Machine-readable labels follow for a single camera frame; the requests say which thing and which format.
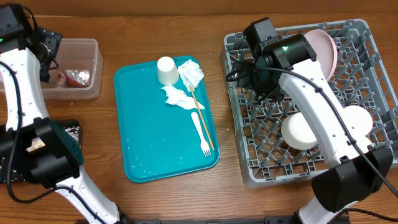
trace wooden table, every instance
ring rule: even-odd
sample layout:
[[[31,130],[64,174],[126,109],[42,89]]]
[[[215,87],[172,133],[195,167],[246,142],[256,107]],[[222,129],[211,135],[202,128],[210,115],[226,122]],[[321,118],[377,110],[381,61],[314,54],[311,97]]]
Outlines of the wooden table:
[[[398,13],[268,14],[156,17],[40,17],[42,27],[64,38],[94,38],[104,58],[101,96],[95,100],[46,100],[53,119],[77,119],[84,129],[85,167],[96,185],[131,218],[162,220],[262,218],[291,215],[313,196],[310,182],[261,189],[244,186],[234,140],[231,106],[225,92],[220,50],[226,34],[241,32],[250,22],[269,16],[275,27],[344,19],[365,19],[374,35],[391,82],[398,86]],[[216,167],[193,174],[135,184],[124,174],[113,75],[125,66],[161,56],[192,55],[201,63],[221,149]],[[6,103],[0,96],[0,122],[6,122]],[[388,179],[398,187],[398,169]],[[41,186],[15,184],[21,198],[43,192]],[[13,202],[0,186],[0,223],[73,223],[83,217],[58,194],[39,202]],[[355,205],[398,218],[398,201],[383,186]],[[353,223],[383,223],[352,213]]]

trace white plastic fork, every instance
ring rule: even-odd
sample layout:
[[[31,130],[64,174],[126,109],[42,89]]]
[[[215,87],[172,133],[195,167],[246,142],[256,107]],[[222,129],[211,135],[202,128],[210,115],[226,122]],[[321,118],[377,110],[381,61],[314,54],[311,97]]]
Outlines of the white plastic fork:
[[[192,112],[191,117],[192,117],[192,121],[195,124],[195,127],[196,127],[196,129],[198,131],[199,137],[200,137],[201,150],[203,151],[205,157],[211,156],[211,151],[210,151],[209,144],[207,143],[205,137],[203,136],[203,131],[201,130],[201,125],[200,125],[200,120],[199,120],[198,113]]]

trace wood grain surface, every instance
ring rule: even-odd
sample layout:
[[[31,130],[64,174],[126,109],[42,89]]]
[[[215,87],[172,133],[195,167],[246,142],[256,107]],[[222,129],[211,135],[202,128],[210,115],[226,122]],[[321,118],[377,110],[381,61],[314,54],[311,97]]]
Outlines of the wood grain surface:
[[[398,1],[382,0],[0,0],[51,16],[171,16],[296,12],[397,12]]]
[[[366,20],[398,92],[398,13],[37,18],[40,26],[61,32],[64,38],[94,38],[99,43],[104,58],[100,98],[46,100],[46,105],[53,119],[79,120],[84,129],[87,172],[103,193],[131,218],[184,220],[291,215],[312,198],[309,181],[261,189],[249,189],[242,182],[220,52],[226,34],[241,32],[250,22],[265,16],[272,19],[275,27],[354,18]],[[205,73],[221,159],[210,170],[135,184],[124,174],[113,75],[125,65],[157,60],[164,55],[191,55],[199,60]],[[0,95],[0,105],[0,123],[5,123],[4,95]],[[145,101],[138,102],[137,109],[144,112],[147,106]],[[391,170],[387,178],[398,187],[398,169]],[[29,184],[15,184],[14,189],[21,198],[31,198],[44,191],[41,186]],[[66,224],[83,218],[57,194],[22,205],[8,197],[5,185],[0,186],[0,192],[0,223]],[[398,218],[398,201],[385,186],[355,207]],[[358,213],[352,213],[351,220],[384,223]]]

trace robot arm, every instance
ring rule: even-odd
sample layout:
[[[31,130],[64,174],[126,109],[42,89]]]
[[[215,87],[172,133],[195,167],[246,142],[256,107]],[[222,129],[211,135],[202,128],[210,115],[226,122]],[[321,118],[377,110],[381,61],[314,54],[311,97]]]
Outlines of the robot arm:
[[[18,82],[16,86],[9,70],[0,66],[8,108],[7,133],[0,139],[0,157],[11,160],[11,146],[19,141],[12,159],[14,168],[25,180],[64,196],[89,223],[126,223],[127,218],[118,206],[102,194],[86,173],[78,143],[49,119],[45,108],[40,80],[46,80],[49,59],[55,58],[61,35],[32,30],[18,4],[0,6],[0,21],[0,61],[10,67]],[[56,44],[43,47],[39,40],[45,38]],[[14,137],[20,119],[16,87],[21,94],[23,114],[19,139]],[[44,146],[27,152],[33,141],[41,141]]]
[[[280,101],[285,93],[293,99],[314,133],[329,170],[312,179],[315,196],[295,213],[292,223],[328,223],[342,209],[380,189],[380,176],[387,175],[392,152],[387,147],[373,148],[354,126],[347,128],[349,117],[303,35],[282,39],[265,18],[253,22],[244,36],[254,63],[235,62],[235,71],[226,76],[226,81],[237,81],[238,86],[254,90],[262,100]]]

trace clear plastic container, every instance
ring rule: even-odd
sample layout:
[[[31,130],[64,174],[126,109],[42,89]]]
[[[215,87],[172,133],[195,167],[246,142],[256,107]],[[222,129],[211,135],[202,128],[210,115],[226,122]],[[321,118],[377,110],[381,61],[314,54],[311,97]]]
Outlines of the clear plastic container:
[[[100,97],[103,58],[95,39],[62,39],[56,61],[59,68],[49,72],[50,81],[40,82],[44,98],[66,100]],[[58,76],[65,70],[87,70],[90,84],[87,87],[60,85]],[[0,82],[0,91],[4,93],[3,82]]]

